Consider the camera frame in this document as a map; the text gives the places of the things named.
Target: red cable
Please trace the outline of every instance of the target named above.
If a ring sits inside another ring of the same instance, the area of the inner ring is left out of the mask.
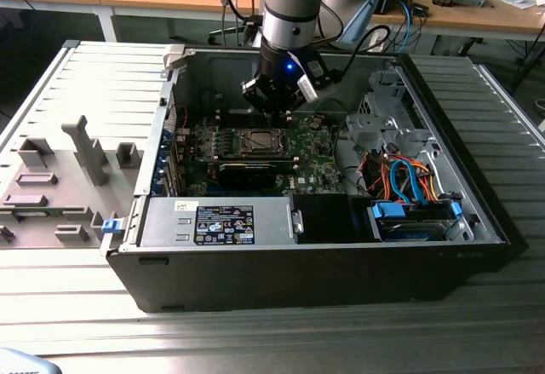
[[[184,113],[186,114],[186,116],[184,117],[184,124],[181,126],[181,129],[186,128],[186,124],[187,124],[187,106],[184,106]]]

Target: sticker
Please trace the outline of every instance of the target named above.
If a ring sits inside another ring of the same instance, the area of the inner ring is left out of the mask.
[[[175,201],[174,210],[191,210],[196,211],[198,207],[198,201]]]
[[[253,206],[197,206],[195,211],[197,211],[193,240],[195,245],[253,245],[255,243]]]

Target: table leg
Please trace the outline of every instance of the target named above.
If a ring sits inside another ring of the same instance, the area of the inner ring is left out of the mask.
[[[104,33],[104,40],[107,42],[117,42],[118,35],[116,28],[113,25],[113,10],[109,6],[97,6],[94,9],[95,14],[99,17],[100,27]]]

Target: motherboard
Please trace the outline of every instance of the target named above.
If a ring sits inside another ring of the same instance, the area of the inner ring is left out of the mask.
[[[177,143],[186,196],[343,192],[323,116],[293,117],[284,129],[229,128],[204,118]]]

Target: yellow wire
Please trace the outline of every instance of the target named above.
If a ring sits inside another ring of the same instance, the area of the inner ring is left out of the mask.
[[[437,198],[437,193],[435,193],[435,187],[433,186],[433,177],[432,177],[432,176],[429,177],[429,184],[432,186],[432,195],[433,195],[433,198],[434,198],[436,201],[439,201],[439,198]]]

